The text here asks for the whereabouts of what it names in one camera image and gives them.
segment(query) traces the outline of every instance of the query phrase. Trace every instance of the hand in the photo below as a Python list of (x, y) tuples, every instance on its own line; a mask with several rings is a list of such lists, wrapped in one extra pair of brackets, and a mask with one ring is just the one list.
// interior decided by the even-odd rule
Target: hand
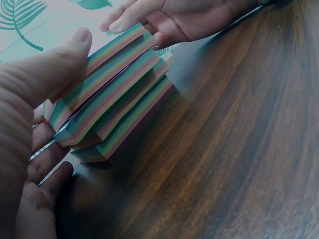
[(128, 0), (100, 29), (119, 33), (141, 22), (164, 48), (217, 33), (258, 5), (258, 0)]
[(54, 143), (29, 161), (54, 135), (38, 106), (81, 73), (91, 42), (80, 29), (42, 55), (0, 63), (0, 238), (56, 238), (54, 202), (73, 168), (62, 163), (39, 185), (67, 151)]

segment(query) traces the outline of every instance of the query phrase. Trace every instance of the green leaf print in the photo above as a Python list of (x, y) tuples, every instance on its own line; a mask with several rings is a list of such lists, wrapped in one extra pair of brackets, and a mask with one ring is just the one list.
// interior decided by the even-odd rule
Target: green leaf print
[(36, 50), (43, 51), (42, 47), (28, 41), (21, 33), (24, 27), (41, 14), (47, 5), (36, 0), (1, 0), (0, 29), (15, 30), (21, 39)]
[(76, 2), (80, 7), (95, 10), (100, 9), (106, 6), (112, 6), (112, 4), (108, 0), (71, 0), (72, 2)]

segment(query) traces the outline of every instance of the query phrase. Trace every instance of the wood grain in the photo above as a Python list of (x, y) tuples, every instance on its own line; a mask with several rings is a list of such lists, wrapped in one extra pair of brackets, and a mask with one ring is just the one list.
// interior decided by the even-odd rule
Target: wood grain
[(59, 238), (319, 235), (319, 1), (175, 52), (178, 90), (112, 163), (76, 165)]

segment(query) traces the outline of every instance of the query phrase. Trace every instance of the stacked paper blocks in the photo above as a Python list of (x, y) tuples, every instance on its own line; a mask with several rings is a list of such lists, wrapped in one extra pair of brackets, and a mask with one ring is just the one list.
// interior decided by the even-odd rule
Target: stacked paper blocks
[(55, 141), (81, 162), (104, 161), (173, 89), (165, 75), (171, 54), (157, 54), (141, 24), (88, 58), (82, 75), (43, 106)]

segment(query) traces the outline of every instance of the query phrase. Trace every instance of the finger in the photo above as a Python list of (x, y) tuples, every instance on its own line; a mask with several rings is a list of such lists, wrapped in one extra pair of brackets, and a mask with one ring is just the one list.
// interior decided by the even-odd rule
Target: finger
[(32, 154), (38, 152), (53, 140), (54, 130), (47, 121), (43, 121), (33, 128)]
[(150, 34), (152, 34), (152, 35), (155, 35), (155, 33), (157, 33), (157, 31), (158, 31), (157, 28), (154, 27), (154, 26), (153, 26), (152, 24), (150, 24), (150, 23), (145, 24), (144, 28), (145, 28), (147, 31), (149, 31)]
[(40, 105), (38, 108), (34, 110), (33, 125), (40, 124), (41, 122), (44, 121), (42, 112), (43, 112), (43, 105)]
[(1, 63), (1, 87), (35, 109), (82, 72), (91, 43), (90, 31), (81, 28), (70, 41), (57, 48), (33, 57)]
[(105, 21), (100, 25), (100, 30), (108, 31), (112, 22), (115, 22), (117, 19), (119, 19), (120, 16), (123, 15), (125, 10), (132, 6), (136, 1), (137, 0), (129, 0), (124, 4), (121, 4), (118, 8), (116, 8), (110, 15), (108, 15)]
[(169, 46), (172, 46), (174, 43), (173, 41), (164, 33), (157, 32), (154, 34), (155, 39), (155, 46), (158, 48), (156, 50), (160, 50)]
[(63, 162), (53, 174), (40, 185), (40, 189), (47, 197), (52, 208), (63, 185), (72, 177), (73, 166), (70, 162)]
[(39, 184), (51, 170), (66, 156), (68, 150), (53, 143), (33, 160), (28, 166), (29, 181)]
[(110, 25), (110, 32), (119, 33), (127, 30), (128, 28), (144, 20), (151, 13), (160, 10), (164, 3), (164, 0), (136, 1), (136, 3), (124, 11), (119, 19)]

